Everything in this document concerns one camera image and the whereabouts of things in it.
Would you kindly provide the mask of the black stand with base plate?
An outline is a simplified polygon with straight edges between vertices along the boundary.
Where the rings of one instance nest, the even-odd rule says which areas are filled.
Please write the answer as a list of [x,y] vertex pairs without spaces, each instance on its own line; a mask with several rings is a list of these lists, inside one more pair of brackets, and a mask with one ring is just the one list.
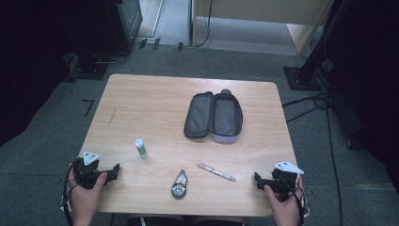
[[314,70],[327,59],[327,39],[337,22],[342,18],[346,8],[346,0],[334,0],[330,3],[327,23],[324,25],[322,35],[307,61],[301,68],[284,67],[284,74],[290,89],[294,90],[319,90]]

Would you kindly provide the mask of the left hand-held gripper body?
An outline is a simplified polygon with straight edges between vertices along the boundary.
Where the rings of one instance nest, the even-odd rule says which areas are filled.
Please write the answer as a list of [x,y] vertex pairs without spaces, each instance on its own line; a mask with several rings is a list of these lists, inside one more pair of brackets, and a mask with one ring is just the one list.
[[75,182],[85,189],[92,189],[97,183],[98,177],[102,174],[98,171],[100,155],[83,151],[73,163]]

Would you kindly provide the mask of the black equipment cabinet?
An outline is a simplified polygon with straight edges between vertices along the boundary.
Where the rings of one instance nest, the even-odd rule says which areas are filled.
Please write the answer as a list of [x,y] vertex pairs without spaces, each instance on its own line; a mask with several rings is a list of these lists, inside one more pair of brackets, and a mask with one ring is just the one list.
[[87,62],[125,57],[143,21],[139,0],[76,0],[75,51]]

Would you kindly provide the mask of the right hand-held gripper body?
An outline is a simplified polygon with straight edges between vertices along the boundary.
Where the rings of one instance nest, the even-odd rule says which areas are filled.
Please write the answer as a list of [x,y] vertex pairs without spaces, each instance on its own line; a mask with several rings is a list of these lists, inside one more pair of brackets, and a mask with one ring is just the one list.
[[289,161],[281,161],[274,165],[271,171],[272,179],[266,184],[272,191],[279,194],[282,201],[289,198],[289,194],[295,190],[297,177],[304,174],[304,170]]

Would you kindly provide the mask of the silver pen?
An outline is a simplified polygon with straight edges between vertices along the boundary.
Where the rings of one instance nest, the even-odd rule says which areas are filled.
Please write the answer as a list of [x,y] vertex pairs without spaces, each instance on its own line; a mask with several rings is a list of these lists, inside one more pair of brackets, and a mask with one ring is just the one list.
[[212,173],[212,174],[214,174],[216,176],[219,176],[219,177],[224,178],[226,180],[229,180],[231,182],[236,182],[236,179],[233,176],[231,176],[229,174],[226,174],[224,172],[218,171],[218,170],[216,170],[214,168],[211,168],[211,167],[209,167],[209,166],[207,166],[207,165],[205,165],[203,163],[198,163],[197,166],[200,169],[206,170],[206,171],[208,171],[208,172],[210,172],[210,173]]

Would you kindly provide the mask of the teardrop correction tape dispenser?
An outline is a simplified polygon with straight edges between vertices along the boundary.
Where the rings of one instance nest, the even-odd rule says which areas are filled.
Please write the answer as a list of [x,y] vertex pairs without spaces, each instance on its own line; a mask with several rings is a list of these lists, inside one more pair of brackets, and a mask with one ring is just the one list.
[[185,174],[185,169],[181,169],[174,184],[171,187],[171,194],[176,199],[181,199],[186,194],[186,186],[188,183],[188,178]]

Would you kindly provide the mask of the white and green glue stick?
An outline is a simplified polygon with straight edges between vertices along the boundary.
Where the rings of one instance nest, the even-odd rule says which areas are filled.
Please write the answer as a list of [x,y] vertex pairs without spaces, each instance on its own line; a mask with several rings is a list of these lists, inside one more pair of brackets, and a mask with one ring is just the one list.
[[148,155],[148,152],[146,150],[146,147],[145,147],[142,139],[140,139],[140,138],[136,139],[135,145],[136,145],[137,151],[139,152],[141,157],[146,157]]

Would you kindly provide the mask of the grey and lilac pencil case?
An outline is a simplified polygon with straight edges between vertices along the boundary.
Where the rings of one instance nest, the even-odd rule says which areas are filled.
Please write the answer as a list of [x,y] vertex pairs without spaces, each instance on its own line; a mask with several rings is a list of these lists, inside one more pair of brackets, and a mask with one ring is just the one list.
[[207,91],[191,99],[184,123],[184,135],[188,138],[211,135],[214,142],[230,144],[238,139],[242,126],[242,109],[231,91],[223,89],[217,94]]

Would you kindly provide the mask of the dark curtain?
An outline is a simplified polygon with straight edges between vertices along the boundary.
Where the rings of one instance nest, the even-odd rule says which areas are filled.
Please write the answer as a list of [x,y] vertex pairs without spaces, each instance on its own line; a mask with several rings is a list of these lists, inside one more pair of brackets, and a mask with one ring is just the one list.
[[348,135],[399,194],[399,0],[344,0],[340,13],[327,32],[327,81],[355,115]]
[[70,72],[50,0],[0,0],[0,146],[17,137]]

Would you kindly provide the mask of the person's right hand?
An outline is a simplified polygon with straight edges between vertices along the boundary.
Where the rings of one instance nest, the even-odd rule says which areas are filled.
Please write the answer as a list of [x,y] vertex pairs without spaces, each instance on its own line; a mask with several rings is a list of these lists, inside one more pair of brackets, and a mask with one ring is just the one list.
[[302,192],[297,189],[285,202],[280,202],[270,186],[263,187],[264,193],[272,208],[273,218],[277,226],[297,226],[300,220],[297,201],[302,200]]

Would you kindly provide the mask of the light wooden furniture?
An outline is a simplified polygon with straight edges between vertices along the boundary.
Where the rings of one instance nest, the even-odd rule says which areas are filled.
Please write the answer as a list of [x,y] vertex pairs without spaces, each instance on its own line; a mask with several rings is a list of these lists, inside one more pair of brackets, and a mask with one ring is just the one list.
[[296,51],[304,54],[335,0],[189,0],[189,43],[196,45],[197,18],[286,24]]

